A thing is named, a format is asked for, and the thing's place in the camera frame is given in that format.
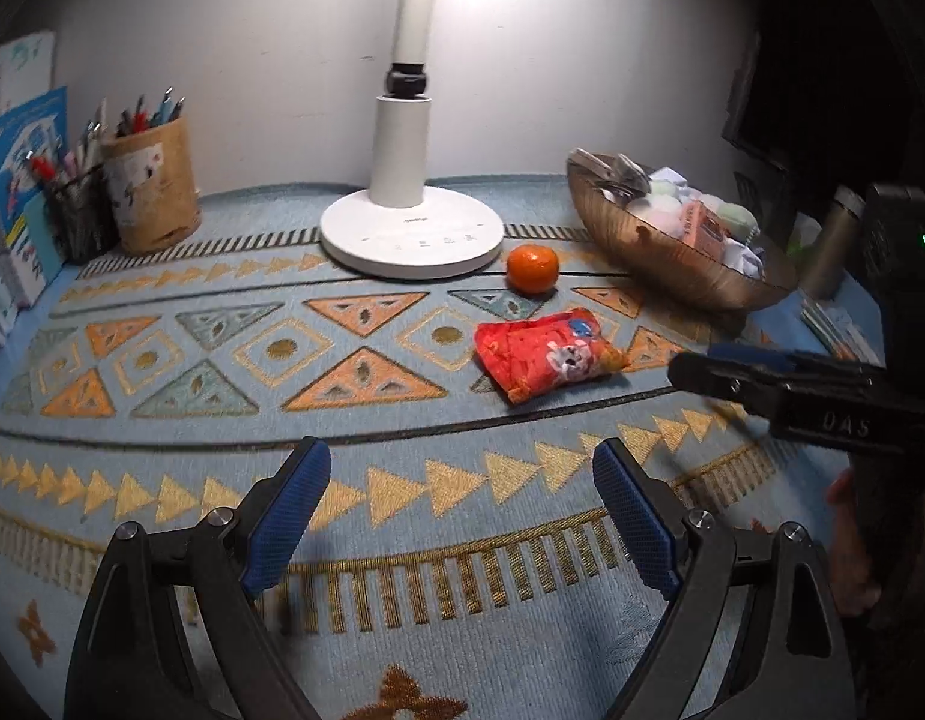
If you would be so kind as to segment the person's right hand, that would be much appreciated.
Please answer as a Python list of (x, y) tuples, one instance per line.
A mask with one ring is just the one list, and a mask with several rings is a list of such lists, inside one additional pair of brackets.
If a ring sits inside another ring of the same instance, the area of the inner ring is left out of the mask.
[(833, 515), (832, 541), (827, 551), (828, 582), (842, 616), (860, 616), (876, 605), (881, 590), (871, 582), (867, 557), (856, 522), (855, 472), (843, 470), (827, 491)]

